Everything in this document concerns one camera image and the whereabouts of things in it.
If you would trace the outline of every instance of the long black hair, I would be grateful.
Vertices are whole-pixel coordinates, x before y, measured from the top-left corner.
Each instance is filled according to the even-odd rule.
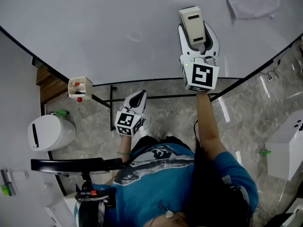
[[[223,183],[197,139],[192,194],[184,213],[191,227],[248,227],[252,215],[241,189]]]

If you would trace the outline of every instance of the white sneaker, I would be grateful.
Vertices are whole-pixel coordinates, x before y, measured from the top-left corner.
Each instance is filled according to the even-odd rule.
[[[165,137],[164,137],[164,138],[166,139],[167,137],[171,137],[171,136],[173,136],[173,135],[172,135],[172,132],[167,132],[167,133],[165,134]]]

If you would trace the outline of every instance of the white table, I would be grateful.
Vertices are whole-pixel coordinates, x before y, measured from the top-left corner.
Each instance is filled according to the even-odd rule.
[[[193,5],[220,41],[220,77],[249,75],[303,32],[303,0],[236,21],[226,0],[0,0],[0,25],[67,78],[180,78],[178,11]]]

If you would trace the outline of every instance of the gray marble floor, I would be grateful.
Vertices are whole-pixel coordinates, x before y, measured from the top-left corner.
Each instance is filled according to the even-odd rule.
[[[277,66],[277,58],[263,72]],[[265,141],[275,132],[287,117],[296,110],[303,109],[303,76],[300,74],[302,56],[295,44],[288,49],[275,70],[279,78],[270,72],[258,74],[231,92],[213,101],[213,110],[218,123],[220,138],[225,147],[236,157],[240,151],[242,165],[256,181],[260,203],[254,214],[253,226],[264,226],[274,215],[283,212],[295,197],[303,180],[303,165],[290,181],[267,174],[266,156],[259,151]],[[216,91],[222,91],[236,80],[221,79]],[[182,80],[163,80],[117,84],[114,98],[124,98],[139,89],[145,89],[149,96],[187,94]],[[109,99],[109,86],[94,87],[93,93],[102,99]],[[114,103],[114,118],[122,102]],[[69,120],[77,129],[77,136],[70,145],[53,151],[55,159],[78,159],[90,157],[115,158],[120,137],[109,130],[109,110],[95,101],[77,103],[67,95],[62,95],[48,103],[48,111],[58,109],[70,111]],[[133,140],[133,145],[141,137],[151,132],[155,137],[163,137],[168,131],[195,147],[194,121],[196,118],[196,98],[166,98],[148,100],[145,114],[147,124]],[[95,183],[104,183],[110,174],[94,175]],[[75,183],[82,184],[78,176],[62,178],[68,193],[74,192]]]

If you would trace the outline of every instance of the red tag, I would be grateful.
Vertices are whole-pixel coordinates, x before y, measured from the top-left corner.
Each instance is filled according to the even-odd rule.
[[[96,196],[96,195],[97,195],[97,190],[91,190],[91,191],[90,191],[90,194],[91,194],[92,196]]]

